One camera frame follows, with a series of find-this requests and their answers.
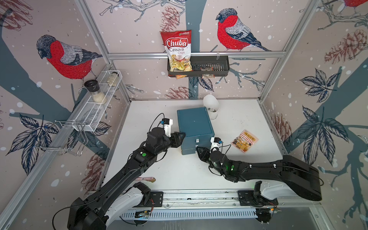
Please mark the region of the teal drawer cabinet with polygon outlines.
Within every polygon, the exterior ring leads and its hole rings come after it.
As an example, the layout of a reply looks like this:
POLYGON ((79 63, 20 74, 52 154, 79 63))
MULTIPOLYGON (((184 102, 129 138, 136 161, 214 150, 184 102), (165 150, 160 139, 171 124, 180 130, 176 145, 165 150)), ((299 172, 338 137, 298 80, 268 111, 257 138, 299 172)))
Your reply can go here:
POLYGON ((196 147, 211 147, 211 138, 215 136, 209 114, 205 107, 177 110, 179 131, 186 134, 182 145, 182 154, 196 154, 196 147))

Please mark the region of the yellow striped seed bag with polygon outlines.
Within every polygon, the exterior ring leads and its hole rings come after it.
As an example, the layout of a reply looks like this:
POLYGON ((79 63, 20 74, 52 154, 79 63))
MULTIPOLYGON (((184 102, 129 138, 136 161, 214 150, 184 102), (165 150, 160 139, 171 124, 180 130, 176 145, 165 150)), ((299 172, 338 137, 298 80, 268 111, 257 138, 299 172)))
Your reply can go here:
POLYGON ((249 132, 248 130, 243 130, 241 134, 236 137, 231 145, 234 146, 239 151, 246 153, 252 146, 258 142, 258 138, 249 132))

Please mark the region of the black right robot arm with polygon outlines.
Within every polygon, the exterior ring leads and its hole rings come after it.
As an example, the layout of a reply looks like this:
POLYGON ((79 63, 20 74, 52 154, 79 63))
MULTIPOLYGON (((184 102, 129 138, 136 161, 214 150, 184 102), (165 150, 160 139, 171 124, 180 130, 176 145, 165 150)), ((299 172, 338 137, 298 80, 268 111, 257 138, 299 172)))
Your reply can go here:
POLYGON ((309 201, 321 201, 322 193, 319 172, 316 168, 297 158, 284 155, 283 159, 269 163, 246 163, 234 161, 219 151, 218 147, 208 149, 196 147, 201 161, 209 164, 209 168, 216 170, 226 180, 237 183, 256 180, 253 191, 238 192, 242 206, 277 206, 278 197, 286 193, 271 192, 269 196, 261 190, 262 180, 283 182, 296 195, 309 201))

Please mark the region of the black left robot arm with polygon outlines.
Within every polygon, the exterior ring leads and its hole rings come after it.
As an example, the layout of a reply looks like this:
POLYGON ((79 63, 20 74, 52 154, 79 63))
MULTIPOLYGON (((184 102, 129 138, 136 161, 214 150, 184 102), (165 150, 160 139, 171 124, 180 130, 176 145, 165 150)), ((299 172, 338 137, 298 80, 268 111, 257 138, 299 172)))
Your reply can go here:
POLYGON ((72 203, 67 228, 105 230, 125 210, 147 204, 150 189, 141 182, 132 183, 157 162, 160 153, 180 147, 185 136, 184 132, 167 136, 164 128, 153 128, 112 179, 85 200, 78 198, 72 203))

